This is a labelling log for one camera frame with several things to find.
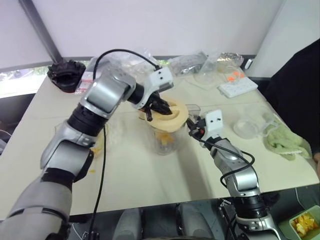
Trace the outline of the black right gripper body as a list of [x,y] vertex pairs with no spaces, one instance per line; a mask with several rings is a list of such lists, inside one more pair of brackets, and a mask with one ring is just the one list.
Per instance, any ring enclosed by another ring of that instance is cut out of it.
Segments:
[[191,136],[198,141],[202,140],[205,135],[206,121],[205,119],[200,119],[197,122],[191,123]]

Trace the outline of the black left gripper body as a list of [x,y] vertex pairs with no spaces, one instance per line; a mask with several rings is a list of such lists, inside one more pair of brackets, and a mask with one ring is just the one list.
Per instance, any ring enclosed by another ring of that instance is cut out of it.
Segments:
[[160,112],[161,109],[161,98],[158,91],[153,92],[147,99],[144,105],[144,111],[153,110],[155,112]]

